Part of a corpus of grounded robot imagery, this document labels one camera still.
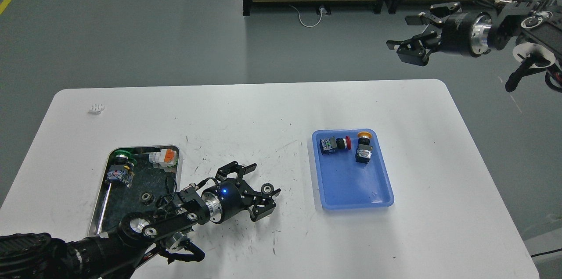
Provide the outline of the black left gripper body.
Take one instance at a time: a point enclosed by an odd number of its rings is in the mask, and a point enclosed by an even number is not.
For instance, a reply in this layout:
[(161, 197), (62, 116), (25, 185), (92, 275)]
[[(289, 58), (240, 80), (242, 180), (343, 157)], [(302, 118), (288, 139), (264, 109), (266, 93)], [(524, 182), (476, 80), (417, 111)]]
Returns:
[(202, 199), (209, 209), (210, 221), (220, 224), (249, 209), (252, 191), (249, 184), (242, 182), (223, 182), (205, 189)]

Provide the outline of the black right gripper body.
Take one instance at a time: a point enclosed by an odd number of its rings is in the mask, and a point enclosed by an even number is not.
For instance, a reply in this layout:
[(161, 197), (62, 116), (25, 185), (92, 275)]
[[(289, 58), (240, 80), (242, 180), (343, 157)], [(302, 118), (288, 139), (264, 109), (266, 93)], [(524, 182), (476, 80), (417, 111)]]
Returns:
[(446, 54), (480, 57), (490, 52), (492, 19), (486, 12), (457, 12), (444, 21), (439, 50)]

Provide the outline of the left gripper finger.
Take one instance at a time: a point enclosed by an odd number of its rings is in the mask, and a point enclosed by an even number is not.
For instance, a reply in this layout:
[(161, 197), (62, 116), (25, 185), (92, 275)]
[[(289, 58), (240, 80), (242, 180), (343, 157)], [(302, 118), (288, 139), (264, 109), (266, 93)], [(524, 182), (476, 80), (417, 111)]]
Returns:
[(244, 205), (249, 212), (251, 221), (257, 222), (273, 213), (277, 206), (276, 197), (280, 193), (281, 189), (275, 189), (275, 187), (271, 195), (261, 193), (261, 190), (244, 190)]
[(231, 162), (227, 165), (223, 165), (217, 169), (215, 175), (217, 183), (215, 183), (215, 186), (221, 189), (227, 182), (229, 182), (235, 185), (237, 189), (252, 190), (253, 188), (249, 185), (249, 183), (247, 183), (247, 181), (245, 181), (244, 177), (245, 175), (255, 171), (256, 167), (256, 163), (251, 165), (241, 165), (237, 162)]

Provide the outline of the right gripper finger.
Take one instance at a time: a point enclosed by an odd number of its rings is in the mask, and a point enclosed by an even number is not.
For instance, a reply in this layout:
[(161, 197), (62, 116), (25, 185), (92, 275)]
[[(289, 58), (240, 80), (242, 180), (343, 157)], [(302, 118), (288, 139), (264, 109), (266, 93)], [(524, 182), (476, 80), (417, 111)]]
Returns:
[(462, 11), (460, 2), (449, 2), (431, 5), (428, 11), (405, 17), (407, 25), (443, 25), (444, 21), (454, 13)]
[(430, 55), (440, 51), (441, 32), (437, 29), (426, 30), (403, 41), (387, 40), (386, 46), (389, 50), (396, 52), (400, 61), (426, 66), (429, 63)]

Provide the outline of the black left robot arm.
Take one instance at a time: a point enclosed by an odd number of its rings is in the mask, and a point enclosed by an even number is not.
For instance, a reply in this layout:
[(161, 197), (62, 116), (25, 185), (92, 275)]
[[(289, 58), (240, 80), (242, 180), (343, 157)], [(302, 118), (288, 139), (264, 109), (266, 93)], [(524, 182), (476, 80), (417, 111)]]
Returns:
[(130, 279), (156, 256), (167, 263), (200, 262), (205, 253), (191, 240), (195, 225), (221, 224), (241, 211), (256, 222), (275, 210), (281, 189), (265, 183), (255, 190), (244, 179), (255, 168), (233, 161), (215, 177), (162, 196), (154, 210), (128, 213), (112, 229), (79, 241), (45, 232), (2, 236), (1, 277)]

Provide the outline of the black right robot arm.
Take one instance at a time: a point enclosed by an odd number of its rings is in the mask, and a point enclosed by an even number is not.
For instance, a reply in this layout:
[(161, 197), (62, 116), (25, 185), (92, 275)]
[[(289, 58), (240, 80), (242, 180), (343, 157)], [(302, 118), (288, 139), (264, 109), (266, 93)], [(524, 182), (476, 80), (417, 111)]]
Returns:
[(516, 90), (524, 77), (544, 73), (546, 86), (561, 92), (561, 6), (555, 0), (474, 0), (485, 11), (463, 11), (459, 1), (431, 5), (427, 11), (408, 15), (409, 26), (424, 26), (422, 33), (406, 40), (388, 40), (388, 49), (400, 61), (417, 66), (429, 63), (441, 52), (477, 58), (503, 50), (515, 39), (512, 55), (518, 68), (504, 88)]

